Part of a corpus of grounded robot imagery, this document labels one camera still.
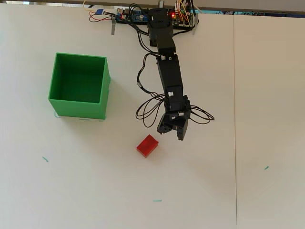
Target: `red cube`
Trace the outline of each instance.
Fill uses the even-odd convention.
[[[148,135],[137,147],[137,150],[146,158],[158,146],[158,141]]]

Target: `metal bracket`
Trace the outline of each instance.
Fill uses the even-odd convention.
[[[112,18],[111,21],[112,21],[111,35],[114,35],[116,20],[115,18]]]
[[[159,5],[159,8],[163,8],[165,5],[165,0],[159,0],[158,5]]]
[[[196,29],[197,29],[197,25],[198,25],[198,13],[195,16],[195,27],[193,28],[193,35],[195,35]]]

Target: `circuit board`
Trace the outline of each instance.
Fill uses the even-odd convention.
[[[117,23],[124,23],[122,19],[132,21],[134,24],[146,25],[148,22],[148,10],[143,10],[144,14],[140,10],[133,10],[132,13],[128,9],[118,8],[117,15],[120,18],[117,18]],[[175,30],[186,30],[193,26],[193,14],[185,13],[181,11],[173,12],[172,9],[167,10],[168,16],[171,18],[172,26]]]

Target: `green open box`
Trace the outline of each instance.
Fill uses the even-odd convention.
[[[105,119],[109,83],[106,57],[57,53],[49,102],[60,116]]]

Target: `white surface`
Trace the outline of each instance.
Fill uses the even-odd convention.
[[[129,26],[111,36],[109,21],[90,23],[83,9],[6,4],[0,21],[1,229],[236,228],[232,16],[201,15],[195,36],[174,39],[185,93],[216,118],[190,122],[184,141],[134,117],[148,96]],[[54,116],[56,52],[108,58],[104,122]],[[162,91],[153,58],[142,83]],[[159,146],[145,159],[135,148],[148,134]]]
[[[304,26],[234,18],[238,229],[305,228]]]

